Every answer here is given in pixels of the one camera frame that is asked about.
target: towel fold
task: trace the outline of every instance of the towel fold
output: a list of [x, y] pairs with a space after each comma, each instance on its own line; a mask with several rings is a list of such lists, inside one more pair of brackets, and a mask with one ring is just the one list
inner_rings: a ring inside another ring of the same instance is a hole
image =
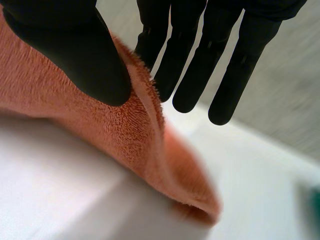
[[149, 71], [116, 37], [113, 41], [132, 82], [130, 99], [121, 107], [77, 89], [50, 60], [16, 37], [1, 14], [0, 110], [58, 123], [175, 200], [181, 216], [215, 223], [220, 201], [190, 147], [165, 127]]

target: green sponge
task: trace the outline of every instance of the green sponge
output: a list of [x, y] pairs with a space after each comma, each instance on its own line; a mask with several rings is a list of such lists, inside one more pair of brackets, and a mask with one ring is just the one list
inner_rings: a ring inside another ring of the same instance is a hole
[[314, 215], [317, 219], [318, 227], [320, 228], [320, 187], [312, 190], [311, 203], [314, 210]]

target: white surface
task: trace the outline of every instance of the white surface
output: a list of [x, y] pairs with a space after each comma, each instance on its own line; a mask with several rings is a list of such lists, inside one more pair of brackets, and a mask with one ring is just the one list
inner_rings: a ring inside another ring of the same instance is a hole
[[114, 160], [48, 122], [0, 118], [1, 240], [309, 240], [301, 186], [320, 184], [312, 159], [206, 111], [164, 105], [203, 156], [224, 201], [212, 229], [178, 222], [170, 201]]

